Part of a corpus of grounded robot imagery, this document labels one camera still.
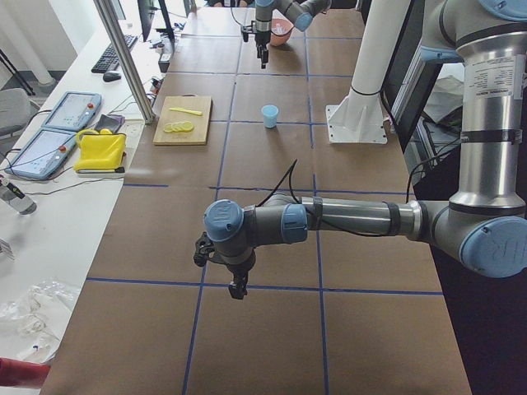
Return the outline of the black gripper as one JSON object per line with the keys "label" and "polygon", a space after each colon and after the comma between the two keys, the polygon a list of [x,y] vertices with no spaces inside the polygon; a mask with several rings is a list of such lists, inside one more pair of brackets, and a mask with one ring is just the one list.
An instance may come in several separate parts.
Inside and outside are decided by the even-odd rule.
{"label": "black gripper", "polygon": [[253,266],[254,260],[252,258],[240,264],[226,265],[228,271],[233,275],[233,279],[228,285],[229,293],[233,299],[242,300],[248,294],[247,283]]}
{"label": "black gripper", "polygon": [[251,21],[247,26],[241,26],[240,31],[244,42],[249,40],[249,35],[254,35],[257,57],[260,59],[261,68],[268,64],[268,44],[271,39],[271,21]]}

